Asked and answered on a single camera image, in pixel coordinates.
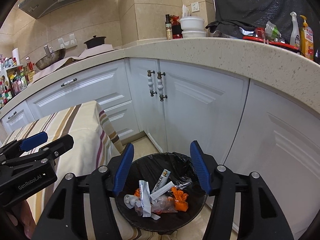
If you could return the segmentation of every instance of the spray bottle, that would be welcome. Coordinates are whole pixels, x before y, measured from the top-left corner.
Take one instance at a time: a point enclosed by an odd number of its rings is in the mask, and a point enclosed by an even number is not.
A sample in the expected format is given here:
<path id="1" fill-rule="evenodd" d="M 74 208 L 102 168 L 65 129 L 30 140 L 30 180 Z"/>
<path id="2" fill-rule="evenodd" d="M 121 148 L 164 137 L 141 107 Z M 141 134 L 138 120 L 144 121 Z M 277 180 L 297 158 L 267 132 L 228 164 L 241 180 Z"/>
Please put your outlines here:
<path id="1" fill-rule="evenodd" d="M 303 15 L 300 16 L 304 19 L 303 27 L 300 30 L 301 52 L 306 58 L 313 60 L 313 31 L 306 22 L 307 18 Z"/>
<path id="2" fill-rule="evenodd" d="M 299 26 L 297 22 L 297 14 L 295 12 L 290 13 L 292 17 L 292 33 L 290 38 L 290 45 L 295 46 L 300 49 L 300 35 L 299 35 Z"/>

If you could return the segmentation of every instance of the drawer handle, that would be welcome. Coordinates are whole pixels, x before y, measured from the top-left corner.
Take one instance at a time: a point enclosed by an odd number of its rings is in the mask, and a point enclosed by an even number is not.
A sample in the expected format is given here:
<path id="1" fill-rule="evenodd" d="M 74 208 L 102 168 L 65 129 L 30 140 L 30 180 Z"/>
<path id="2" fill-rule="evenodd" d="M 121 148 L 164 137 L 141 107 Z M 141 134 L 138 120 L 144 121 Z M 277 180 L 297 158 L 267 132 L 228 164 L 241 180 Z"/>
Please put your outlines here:
<path id="1" fill-rule="evenodd" d="M 73 82 L 76 82 L 76 81 L 77 81 L 77 79 L 74 78 L 73 80 L 69 80 L 69 81 L 63 83 L 63 84 L 61 85 L 61 87 L 64 87 L 64 86 L 69 85 L 69 84 L 71 84 L 71 83 L 73 83 Z"/>
<path id="2" fill-rule="evenodd" d="M 147 72 L 148 72 L 148 86 L 149 86 L 150 94 L 153 97 L 154 94 L 157 94 L 157 91 L 153 92 L 153 81 L 152 81 L 151 73 L 154 74 L 155 71 L 147 70 Z"/>
<path id="3" fill-rule="evenodd" d="M 17 113 L 17 111 L 14 111 L 14 113 L 12 115 L 8 116 L 8 119 L 12 118 L 16 113 Z"/>
<path id="4" fill-rule="evenodd" d="M 160 101 L 163 102 L 163 99 L 164 98 L 168 98 L 167 95 L 163 95 L 163 84 L 162 84 L 162 76 L 165 76 L 165 72 L 164 73 L 161 73 L 161 72 L 158 72 L 158 91 L 159 91 L 159 97 L 160 97 Z"/>

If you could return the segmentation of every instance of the white plastic container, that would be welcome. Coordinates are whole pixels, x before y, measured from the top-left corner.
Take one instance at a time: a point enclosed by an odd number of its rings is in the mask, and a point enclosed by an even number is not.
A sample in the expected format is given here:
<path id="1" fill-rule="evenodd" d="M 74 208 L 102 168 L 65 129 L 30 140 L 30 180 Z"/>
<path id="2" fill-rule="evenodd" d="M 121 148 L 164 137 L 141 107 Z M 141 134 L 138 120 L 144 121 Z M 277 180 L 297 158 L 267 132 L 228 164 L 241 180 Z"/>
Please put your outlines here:
<path id="1" fill-rule="evenodd" d="M 292 17 L 292 33 L 290 38 L 290 45 L 300 48 L 300 34 L 299 26 L 297 22 L 297 14 L 295 12 L 290 13 Z"/>
<path id="2" fill-rule="evenodd" d="M 182 36 L 184 38 L 201 38 L 205 37 L 205 31 L 183 31 Z"/>
<path id="3" fill-rule="evenodd" d="M 203 31 L 204 19 L 196 16 L 182 17 L 180 19 L 181 29 L 184 31 Z"/>

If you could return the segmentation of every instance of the white cabinet door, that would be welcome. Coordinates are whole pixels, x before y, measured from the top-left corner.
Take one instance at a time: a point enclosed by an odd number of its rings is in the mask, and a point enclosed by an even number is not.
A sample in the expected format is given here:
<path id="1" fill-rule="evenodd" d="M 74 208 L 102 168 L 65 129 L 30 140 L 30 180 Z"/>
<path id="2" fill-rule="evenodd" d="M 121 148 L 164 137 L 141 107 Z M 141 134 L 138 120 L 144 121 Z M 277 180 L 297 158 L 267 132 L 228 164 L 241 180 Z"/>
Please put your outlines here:
<path id="1" fill-rule="evenodd" d="M 111 108 L 104 108 L 104 105 L 102 104 L 101 106 L 106 112 L 120 140 L 139 133 L 139 127 L 134 113 L 132 101 L 128 101 Z"/>
<path id="2" fill-rule="evenodd" d="M 164 108 L 158 94 L 151 97 L 148 86 L 148 70 L 152 75 L 154 91 L 156 91 L 156 75 L 159 61 L 156 59 L 130 58 L 127 68 L 128 81 L 132 91 L 135 113 L 140 130 L 144 130 L 160 152 L 167 152 L 167 140 L 164 124 Z"/>
<path id="3" fill-rule="evenodd" d="M 124 60 L 69 76 L 37 92 L 27 102 L 34 117 L 39 119 L 91 100 L 99 101 L 105 108 L 131 100 Z"/>
<path id="4" fill-rule="evenodd" d="M 267 183 L 298 239 L 320 208 L 320 120 L 250 82 L 241 124 L 225 165 Z M 234 225 L 239 225 L 237 197 Z"/>
<path id="5" fill-rule="evenodd" d="M 35 119 L 26 101 L 17 105 L 1 119 L 2 125 L 8 134 L 33 121 Z"/>
<path id="6" fill-rule="evenodd" d="M 244 108 L 249 80 L 214 69 L 160 61 L 168 151 L 190 155 L 197 140 L 217 163 L 227 158 Z"/>

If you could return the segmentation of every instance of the striped tablecloth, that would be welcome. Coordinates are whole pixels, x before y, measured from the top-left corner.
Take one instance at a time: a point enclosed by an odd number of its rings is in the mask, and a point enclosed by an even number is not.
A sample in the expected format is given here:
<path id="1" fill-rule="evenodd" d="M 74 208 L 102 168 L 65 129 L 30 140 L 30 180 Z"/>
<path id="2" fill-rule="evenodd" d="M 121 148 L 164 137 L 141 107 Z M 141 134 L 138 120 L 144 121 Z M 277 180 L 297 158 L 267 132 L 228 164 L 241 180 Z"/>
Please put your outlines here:
<path id="1" fill-rule="evenodd" d="M 55 169 L 58 180 L 28 199 L 36 222 L 38 222 L 45 205 L 65 174 L 69 172 L 76 176 L 90 174 L 99 166 L 106 165 L 113 156 L 123 152 L 119 136 L 96 101 L 73 106 L 34 121 L 11 133 L 4 144 L 14 139 L 20 140 L 30 137 L 41 131 L 48 134 L 48 141 L 45 144 L 70 134 L 73 137 L 74 145 L 71 150 L 56 159 Z M 24 153 L 24 155 L 37 152 L 43 145 Z M 124 240 L 175 239 L 175 234 L 170 237 L 160 236 L 154 232 L 131 227 L 119 213 L 113 198 L 111 198 L 111 204 Z M 84 212 L 88 239 L 95 240 L 88 194 L 84 194 Z"/>

